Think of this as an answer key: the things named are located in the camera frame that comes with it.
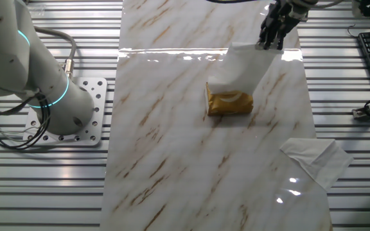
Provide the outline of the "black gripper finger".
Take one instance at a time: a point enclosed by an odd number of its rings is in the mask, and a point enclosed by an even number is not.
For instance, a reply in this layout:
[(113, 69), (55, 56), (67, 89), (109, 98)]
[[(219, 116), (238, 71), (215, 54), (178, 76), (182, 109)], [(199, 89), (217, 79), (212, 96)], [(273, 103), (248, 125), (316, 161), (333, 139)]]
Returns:
[(284, 44), (284, 39), (288, 33), (292, 30), (292, 26), (290, 24), (280, 24), (277, 27), (277, 33), (276, 33), (276, 49), (277, 50), (282, 50), (283, 44)]
[(277, 33), (277, 20), (266, 18), (261, 24), (260, 38), (258, 45), (264, 50), (268, 50), (273, 43)]

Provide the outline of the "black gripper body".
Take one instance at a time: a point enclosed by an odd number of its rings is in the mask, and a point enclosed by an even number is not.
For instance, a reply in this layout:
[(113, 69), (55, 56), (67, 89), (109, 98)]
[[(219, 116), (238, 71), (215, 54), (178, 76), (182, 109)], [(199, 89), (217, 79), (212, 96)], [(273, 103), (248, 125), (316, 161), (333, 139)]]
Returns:
[(295, 8), (285, 0), (276, 0), (269, 4), (269, 11), (264, 20), (264, 27), (294, 28), (301, 22), (301, 16), (294, 12)]

